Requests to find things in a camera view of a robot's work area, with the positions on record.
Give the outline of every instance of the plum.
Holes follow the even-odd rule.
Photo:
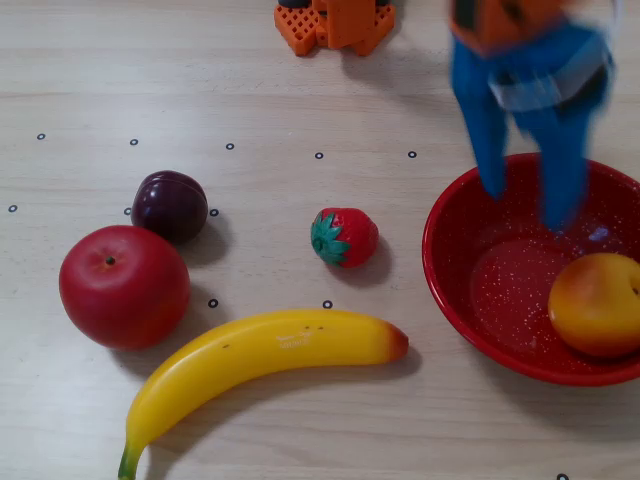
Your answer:
[[[209,207],[198,182],[179,172],[164,170],[145,178],[131,210],[131,222],[157,233],[173,244],[198,235]]]

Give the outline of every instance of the table surface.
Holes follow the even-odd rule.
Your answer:
[[[628,3],[592,156],[638,178],[640,3]],[[328,299],[401,326],[409,360],[242,385],[147,449],[139,478],[638,477],[640,382],[569,389],[507,371],[429,294],[425,219],[473,165],[443,4],[398,5],[370,57],[296,58],[268,1],[0,1],[0,476],[115,479],[130,402],[171,352],[223,322]],[[512,135],[511,152],[532,148]],[[177,331],[112,352],[68,320],[58,270],[85,234],[128,224],[139,182],[161,169],[198,179],[220,215],[182,251],[193,300]],[[353,274],[309,246],[329,205],[362,208],[384,238]]]

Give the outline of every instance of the red bowl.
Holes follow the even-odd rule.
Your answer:
[[[602,386],[640,376],[640,353],[603,361],[569,348],[548,318],[558,273],[589,253],[640,259],[640,184],[596,162],[589,195],[570,231],[540,224],[538,155],[507,159],[508,191],[499,202],[473,169],[435,203],[422,241],[429,288],[449,322],[502,365],[547,382]]]

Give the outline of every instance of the peach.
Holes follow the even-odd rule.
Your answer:
[[[613,358],[640,348],[640,264],[613,253],[587,255],[558,275],[549,316],[558,335],[588,355]]]

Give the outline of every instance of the strawberry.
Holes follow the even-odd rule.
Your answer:
[[[325,208],[311,225],[311,245],[330,265],[357,267],[378,246],[378,227],[357,208]]]

